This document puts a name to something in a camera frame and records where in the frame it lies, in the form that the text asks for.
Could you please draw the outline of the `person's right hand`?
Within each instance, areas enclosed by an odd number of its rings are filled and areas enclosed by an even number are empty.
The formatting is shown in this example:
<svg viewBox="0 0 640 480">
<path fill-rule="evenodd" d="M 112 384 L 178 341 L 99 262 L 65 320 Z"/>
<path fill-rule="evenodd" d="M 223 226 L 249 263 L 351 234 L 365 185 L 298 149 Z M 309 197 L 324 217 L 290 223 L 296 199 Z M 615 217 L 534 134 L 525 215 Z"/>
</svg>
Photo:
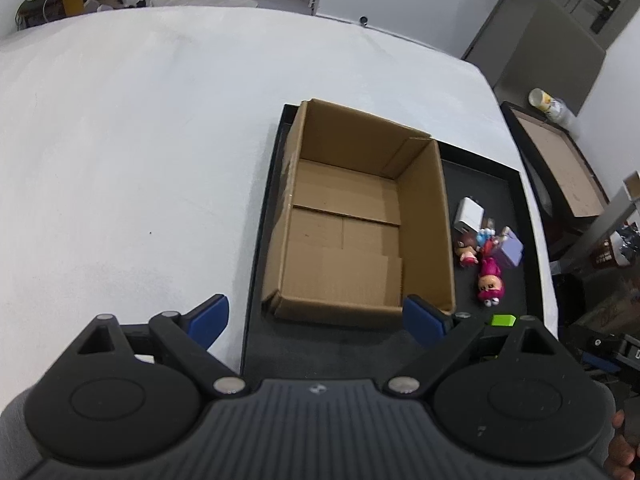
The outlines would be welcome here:
<svg viewBox="0 0 640 480">
<path fill-rule="evenodd" d="M 637 474 L 631 469 L 631 464 L 636 459 L 638 450 L 625 438 L 624 423 L 625 412 L 619 410 L 612 417 L 615 436 L 608 445 L 608 456 L 606 456 L 603 467 L 613 479 L 634 480 L 637 478 Z"/>
</svg>

